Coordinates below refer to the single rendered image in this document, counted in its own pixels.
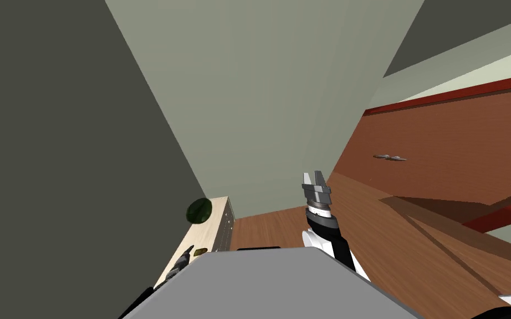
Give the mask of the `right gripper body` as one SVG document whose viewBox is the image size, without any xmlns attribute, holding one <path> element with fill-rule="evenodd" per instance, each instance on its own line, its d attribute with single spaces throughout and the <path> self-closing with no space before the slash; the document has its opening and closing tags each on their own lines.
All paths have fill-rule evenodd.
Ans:
<svg viewBox="0 0 511 319">
<path fill-rule="evenodd" d="M 328 207 L 332 204 L 331 188 L 328 186 L 319 186 L 311 184 L 302 184 L 304 195 L 310 205 L 316 207 Z"/>
</svg>

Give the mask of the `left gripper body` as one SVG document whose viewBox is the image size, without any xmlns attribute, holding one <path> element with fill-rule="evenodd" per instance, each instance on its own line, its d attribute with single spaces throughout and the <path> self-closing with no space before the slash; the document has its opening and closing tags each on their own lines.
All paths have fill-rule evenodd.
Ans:
<svg viewBox="0 0 511 319">
<path fill-rule="evenodd" d="M 187 250 L 183 252 L 183 254 L 177 259 L 174 266 L 170 268 L 169 272 L 166 274 L 167 276 L 174 276 L 178 272 L 180 272 L 185 266 L 189 264 L 190 261 L 190 252 L 194 248 L 191 245 Z"/>
</svg>

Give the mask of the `light wooden dresser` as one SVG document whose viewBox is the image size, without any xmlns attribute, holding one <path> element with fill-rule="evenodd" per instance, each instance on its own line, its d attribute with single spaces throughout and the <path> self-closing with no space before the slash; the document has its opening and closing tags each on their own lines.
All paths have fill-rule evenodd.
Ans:
<svg viewBox="0 0 511 319">
<path fill-rule="evenodd" d="M 197 249 L 206 248 L 208 252 L 229 251 L 232 241 L 232 231 L 235 222 L 234 211 L 228 197 L 211 198 L 212 213 L 208 220 L 202 224 L 193 224 L 183 237 L 177 250 L 172 254 L 169 263 L 156 282 L 156 286 L 162 283 L 171 268 L 182 253 L 191 245 L 190 261 L 195 258 Z"/>
</svg>

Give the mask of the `dark green ball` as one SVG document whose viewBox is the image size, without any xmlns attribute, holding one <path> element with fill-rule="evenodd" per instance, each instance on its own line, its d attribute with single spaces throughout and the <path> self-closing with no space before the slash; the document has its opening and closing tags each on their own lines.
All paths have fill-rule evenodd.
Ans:
<svg viewBox="0 0 511 319">
<path fill-rule="evenodd" d="M 212 202 L 208 198 L 200 198 L 191 203 L 186 211 L 186 219 L 191 224 L 202 224 L 212 214 Z"/>
</svg>

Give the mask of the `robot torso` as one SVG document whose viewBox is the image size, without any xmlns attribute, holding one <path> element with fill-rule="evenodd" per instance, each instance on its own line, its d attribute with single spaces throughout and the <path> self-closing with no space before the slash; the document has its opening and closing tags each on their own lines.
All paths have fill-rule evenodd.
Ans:
<svg viewBox="0 0 511 319">
<path fill-rule="evenodd" d="M 423 319 L 312 247 L 206 253 L 124 319 Z"/>
</svg>

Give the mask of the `brown wooden door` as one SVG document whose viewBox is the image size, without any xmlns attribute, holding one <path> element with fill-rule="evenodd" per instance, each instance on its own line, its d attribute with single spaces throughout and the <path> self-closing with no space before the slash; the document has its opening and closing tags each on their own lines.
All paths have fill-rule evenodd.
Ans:
<svg viewBox="0 0 511 319">
<path fill-rule="evenodd" d="M 365 116 L 335 172 L 399 197 L 511 197 L 511 91 Z"/>
</svg>

